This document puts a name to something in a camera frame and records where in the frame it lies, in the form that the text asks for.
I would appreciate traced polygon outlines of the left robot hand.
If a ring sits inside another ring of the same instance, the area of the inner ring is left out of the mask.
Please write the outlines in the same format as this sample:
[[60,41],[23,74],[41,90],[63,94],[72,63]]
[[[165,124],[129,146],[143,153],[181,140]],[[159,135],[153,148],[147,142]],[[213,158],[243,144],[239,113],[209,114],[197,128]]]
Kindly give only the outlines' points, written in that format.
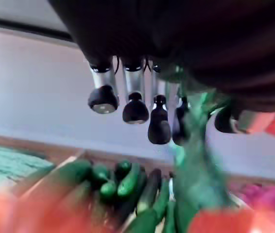
[[143,58],[241,109],[275,112],[275,0],[52,0],[90,67]]

